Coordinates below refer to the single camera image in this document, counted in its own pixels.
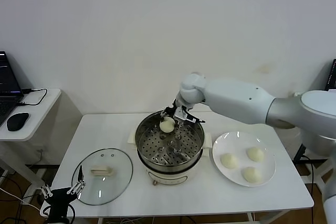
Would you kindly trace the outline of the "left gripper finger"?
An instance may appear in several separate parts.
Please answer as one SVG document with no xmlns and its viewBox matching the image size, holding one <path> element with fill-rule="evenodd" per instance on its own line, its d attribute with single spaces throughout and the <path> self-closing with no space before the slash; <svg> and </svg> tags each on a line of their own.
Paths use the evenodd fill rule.
<svg viewBox="0 0 336 224">
<path fill-rule="evenodd" d="M 51 189 L 49 185 L 43 185 L 40 187 L 40 190 L 44 196 L 44 198 L 50 198 L 53 196 L 53 193 L 51 192 Z"/>
<path fill-rule="evenodd" d="M 78 197 L 86 183 L 83 176 L 82 165 L 79 166 L 77 182 L 67 191 L 67 195 Z"/>
</svg>

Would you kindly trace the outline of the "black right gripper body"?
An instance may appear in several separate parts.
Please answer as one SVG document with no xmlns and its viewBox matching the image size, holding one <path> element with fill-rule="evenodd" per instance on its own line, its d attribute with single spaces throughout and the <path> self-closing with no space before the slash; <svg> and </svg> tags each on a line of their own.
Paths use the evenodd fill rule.
<svg viewBox="0 0 336 224">
<path fill-rule="evenodd" d="M 174 115 L 183 115 L 183 104 L 179 100 L 174 100 L 172 103 L 172 107 L 166 107 L 165 113 L 168 116 L 174 116 Z"/>
</svg>

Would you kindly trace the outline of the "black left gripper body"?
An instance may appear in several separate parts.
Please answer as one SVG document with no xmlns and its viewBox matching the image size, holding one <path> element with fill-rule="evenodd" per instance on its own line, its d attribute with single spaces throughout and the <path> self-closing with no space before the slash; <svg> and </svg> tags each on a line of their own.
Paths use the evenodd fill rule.
<svg viewBox="0 0 336 224">
<path fill-rule="evenodd" d="M 67 195 L 70 187 L 54 189 L 51 192 L 53 196 L 46 198 L 45 201 L 49 204 L 43 209 L 43 214 L 48 214 L 45 223 L 74 223 L 76 213 L 71 205 L 76 200 L 76 196 Z M 72 211 L 72 219 L 67 218 L 68 209 Z"/>
</svg>

